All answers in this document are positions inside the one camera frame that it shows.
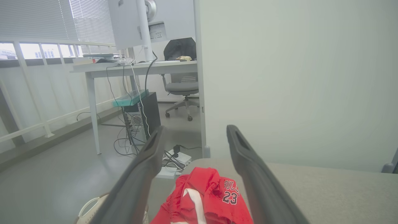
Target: office chair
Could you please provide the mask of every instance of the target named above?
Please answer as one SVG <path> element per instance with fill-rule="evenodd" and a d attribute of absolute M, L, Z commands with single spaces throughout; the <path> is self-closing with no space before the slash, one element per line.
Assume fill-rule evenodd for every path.
<path fill-rule="evenodd" d="M 164 59 L 167 61 L 175 60 L 179 56 L 190 56 L 192 60 L 196 59 L 196 43 L 192 38 L 183 38 L 171 40 L 164 48 Z M 189 100 L 188 96 L 199 93 L 198 73 L 177 73 L 170 74 L 171 83 L 166 83 L 166 78 L 162 74 L 164 89 L 171 94 L 185 96 L 183 101 L 177 102 L 171 108 L 166 110 L 166 117 L 169 118 L 169 111 L 185 106 L 188 112 L 188 121 L 192 121 L 189 114 L 189 106 L 199 107 L 199 103 Z"/>

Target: chair base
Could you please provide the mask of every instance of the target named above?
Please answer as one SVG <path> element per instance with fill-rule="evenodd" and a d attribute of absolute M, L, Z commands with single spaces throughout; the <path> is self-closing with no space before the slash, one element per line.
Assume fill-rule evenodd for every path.
<path fill-rule="evenodd" d="M 199 107 L 199 103 L 189 100 L 188 96 L 185 96 L 185 100 L 177 102 L 177 103 L 174 104 L 174 106 L 172 106 L 169 109 L 167 109 L 166 110 L 166 117 L 167 118 L 170 117 L 170 114 L 168 113 L 169 111 L 174 110 L 174 109 L 178 109 L 179 107 L 182 107 L 182 106 L 185 106 L 186 109 L 187 109 L 188 121 L 192 121 L 192 117 L 189 114 L 189 106 L 197 106 L 197 107 Z"/>

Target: white power strip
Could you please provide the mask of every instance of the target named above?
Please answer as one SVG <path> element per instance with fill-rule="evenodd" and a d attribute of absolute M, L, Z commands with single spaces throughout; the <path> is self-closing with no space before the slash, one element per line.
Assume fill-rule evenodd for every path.
<path fill-rule="evenodd" d="M 174 155 L 174 150 L 169 151 L 170 155 Z M 192 162 L 192 157 L 190 157 L 187 154 L 184 154 L 182 152 L 177 153 L 178 157 L 173 157 L 173 159 L 177 160 L 178 162 L 188 165 L 190 162 Z"/>
<path fill-rule="evenodd" d="M 174 179 L 176 177 L 177 168 L 162 167 L 160 172 L 156 175 L 157 178 Z"/>

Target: desk leg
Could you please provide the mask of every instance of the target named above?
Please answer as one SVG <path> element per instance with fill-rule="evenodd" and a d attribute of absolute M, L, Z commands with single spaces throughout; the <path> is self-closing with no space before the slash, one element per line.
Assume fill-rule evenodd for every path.
<path fill-rule="evenodd" d="M 86 72 L 88 103 L 90 104 L 91 122 L 93 123 L 94 141 L 96 144 L 97 155 L 100 155 L 100 142 L 98 138 L 98 124 L 97 124 L 97 105 L 96 105 L 96 89 L 94 79 L 91 77 L 90 72 Z"/>
<path fill-rule="evenodd" d="M 138 84 L 138 86 L 140 86 L 140 80 L 138 79 L 138 76 L 137 77 L 135 77 L 135 79 L 137 80 L 137 84 Z M 134 90 L 141 90 L 141 88 L 140 87 L 138 87 L 138 89 L 137 89 L 137 86 L 135 85 L 135 81 L 134 81 L 134 76 L 130 76 L 130 83 L 131 83 L 131 89 L 134 91 Z"/>

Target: white stripe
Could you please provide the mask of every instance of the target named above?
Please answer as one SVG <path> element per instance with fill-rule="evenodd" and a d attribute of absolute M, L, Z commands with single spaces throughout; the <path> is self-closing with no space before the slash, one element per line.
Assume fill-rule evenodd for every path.
<path fill-rule="evenodd" d="M 189 194 L 189 197 L 191 198 L 192 202 L 195 204 L 195 211 L 196 211 L 196 216 L 198 218 L 198 224 L 206 224 L 205 212 L 203 211 L 202 198 L 200 197 L 199 192 L 195 189 L 185 188 L 183 197 L 187 193 Z"/>

